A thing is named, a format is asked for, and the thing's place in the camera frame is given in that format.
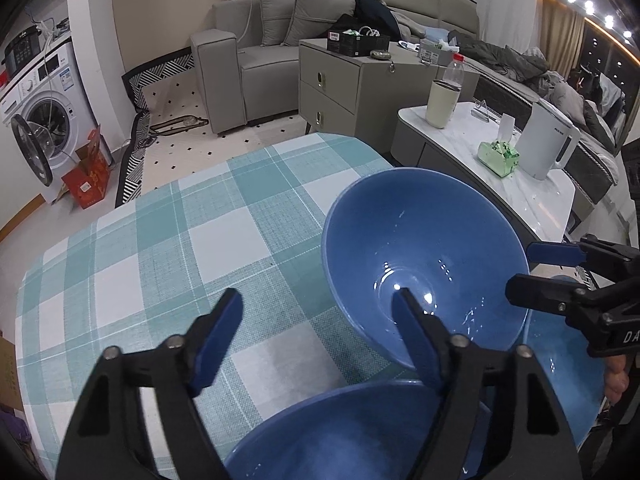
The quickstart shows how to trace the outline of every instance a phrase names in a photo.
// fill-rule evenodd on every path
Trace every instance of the hand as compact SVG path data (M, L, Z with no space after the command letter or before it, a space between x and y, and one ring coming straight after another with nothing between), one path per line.
M604 362L607 366L604 372L604 394L615 404L629 387L629 376L625 372L626 356L606 357Z

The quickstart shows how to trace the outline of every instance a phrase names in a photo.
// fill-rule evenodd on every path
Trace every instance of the plastic bottle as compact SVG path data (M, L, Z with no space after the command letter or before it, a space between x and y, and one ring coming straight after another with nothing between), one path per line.
M462 54L454 54L453 61L449 63L449 66L447 66L447 69L444 71L442 80L461 89L462 83L465 80L465 71L462 68L464 60L465 57L462 56Z

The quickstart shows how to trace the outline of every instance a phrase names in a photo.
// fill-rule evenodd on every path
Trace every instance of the table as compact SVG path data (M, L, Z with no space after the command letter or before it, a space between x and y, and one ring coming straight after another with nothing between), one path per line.
M562 170L537 180L520 168L498 177L478 159L480 142L495 140L498 124L473 117L474 106L459 103L443 130L424 119L426 106L400 110L392 155L404 166L449 174L482 193L509 220L523 247L540 240L561 242L574 200L572 180Z
M55 469L100 352L184 333L227 287L242 293L244 319L215 383L195 399L222 457L300 400L405 377L351 329L320 252L338 194L389 167L359 140L312 134L167 184L48 250L25 275L16 319L20 389L45 469ZM160 473L175 477L152 391L142 399Z
M400 108L426 104L446 67L424 65L417 54L389 44L389 61L348 57L327 40L300 41L300 115L315 130L356 137L378 153L391 149ZM480 73L465 66L460 101L472 101Z

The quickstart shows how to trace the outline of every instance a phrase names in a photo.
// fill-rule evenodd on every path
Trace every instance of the plaid tablecloth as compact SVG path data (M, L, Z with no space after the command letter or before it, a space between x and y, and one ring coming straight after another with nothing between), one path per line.
M150 349L185 332L230 286L244 297L244 319L196 399L222 457L300 400L404 376L348 325L320 254L338 194L387 168L359 140L300 137L167 184L48 250L25 275L16 319L20 389L46 470L100 352ZM153 393L142 397L156 462L174 478Z

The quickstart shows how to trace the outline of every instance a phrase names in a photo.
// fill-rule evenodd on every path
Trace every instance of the bowl rim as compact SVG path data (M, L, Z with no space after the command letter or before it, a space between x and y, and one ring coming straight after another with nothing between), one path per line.
M520 242L520 239L518 238L518 235L517 235L516 231L513 229L512 225L509 223L509 221L506 219L506 217L502 214L502 212L495 206L495 204L493 204L482 193L480 193L479 191L477 191L474 188L472 188L469 184L466 184L465 182L462 182L461 180L458 180L453 176L450 176L450 175L445 174L445 173L440 173L439 171L427 170L426 168L388 168L387 170L378 171L377 173L373 173L373 174L370 174L370 175L367 175L367 176L363 176L363 177L355 180L354 182L351 182L346 188L344 188L342 190L342 192L340 193L340 195L338 195L338 197L335 199L335 201L332 204L331 208L329 209L329 212L327 213L326 218L324 220L324 226L322 227L322 241L321 241L322 268L324 270L324 275L326 277L326 280L329 283L329 290L331 290L331 294L334 297L334 300L337 303L338 307L340 308L340 310L344 314L344 317L347 318L347 321L349 322L351 327L356 331L356 333L361 338L364 339L364 341L366 341L374 350L376 350L379 354L381 354L384 357L386 357L387 359L389 359L391 362L399 364L399 365L407 368L408 370L414 370L415 371L414 363L411 361L411 356L409 356L408 353L407 353L407 359L408 360L404 360L404 359L399 358L397 355L394 355L391 352L391 350L387 349L386 346L384 346L382 343L380 343L380 342L376 341L375 339L373 339L372 336L370 336L367 332L365 332L365 330L361 327L361 325L359 323L354 321L353 317L351 317L351 315L349 314L347 308L344 306L344 304L342 302L342 299L340 298L340 296L337 293L337 290L336 290L335 285L334 285L334 280L332 279L331 273L329 272L329 265L328 265L328 262L327 262L327 255L326 255L326 239L327 239L327 233L328 233L328 225L330 224L330 219L334 214L336 206L345 197L345 195L347 195L347 193L350 192L351 189L353 189L354 187L358 186L359 184L361 184L365 180L369 180L369 179L372 179L372 178L379 178L381 175L383 175L385 173L389 173L391 171L402 171L402 172L405 172L405 173L424 173L424 172L434 173L437 176L444 177L445 180L449 179L449 180L454 181L456 184L460 184L462 186L468 187L472 192L476 193L478 196L481 196L483 200L485 200L497 213L499 213L500 218L502 218L502 220L505 222L505 224L511 230L511 232L513 233L513 235L515 236L516 240L518 241L518 243L520 245L520 250L522 252L522 259L527 264L526 265L527 274L529 273L529 264L528 264L528 260L527 260L527 255L526 255L526 253L524 251L524 248L522 247L522 243ZM522 333L524 325L525 325L525 323L527 321L528 312L529 312L528 310L525 312L525 314L524 314L524 316L522 318L522 323L520 324L520 327L518 329L517 334L513 337L513 340L511 341L511 344L509 345L509 348L513 347L513 345L516 344L516 341L520 337L520 334Z
M318 394L316 396L309 397L308 399L301 400L295 404L292 404L288 408L285 408L281 412L276 413L273 416L270 416L267 420L260 423L253 430L247 433L244 438L238 442L238 444L229 452L229 454L224 459L225 468L231 462L236 454L240 453L245 447L247 447L250 443L252 443L256 438L262 436L265 431L269 430L273 426L280 423L281 420L286 418L289 415L292 415L299 410L304 410L313 404L317 404L318 402L323 402L324 400L332 399L333 397L337 397L341 394L350 394L353 392L357 392L359 390L375 390L377 388L388 388L393 386L402 386L403 388L424 388L426 390L432 390L437 394L434 388L429 386L425 386L419 380L408 380L408 379L393 379L393 380L381 380L381 381L367 381L364 383L352 384L351 386L344 386L342 388L336 388L335 390L329 390L323 394Z
M528 310L527 311L527 319L525 321L524 329L522 331L522 344L523 345L530 346L530 337L529 336L530 336L531 324L533 323L534 316L539 316L539 314L546 314L546 313L545 312L538 313L535 310ZM532 348L532 350L534 352L534 355L536 356L536 359L538 359L538 362L540 362L540 359L538 358L538 355L537 355L536 351L533 348ZM542 369L544 370L544 372L546 374L546 367L542 367ZM560 401L560 396L556 392L556 389L554 388L553 384L551 383L551 378L549 378L549 383L551 384L551 388L553 389L554 393L556 394L556 397L558 398L558 402L560 402L560 407L562 408L562 412L564 413L564 408L562 407L562 402ZM602 385L602 397L603 397L603 401L604 401L604 384ZM576 428L575 429L576 433L574 433L574 428L571 427L571 424L569 422L569 418L565 415L565 418L567 419L567 424L569 425L569 430L571 431L571 434L572 434L572 437L574 438L574 443L575 443L576 446L581 446L582 443L587 438L587 436L589 435L589 432L591 431L591 428L596 423L596 420L598 418L598 414L602 410L602 402L603 401L601 401L598 404L597 408L594 407L594 409L593 409L593 412L594 412L593 413L593 422L591 423L590 427L587 428L586 430L581 430L581 431L578 432L577 431L578 428Z

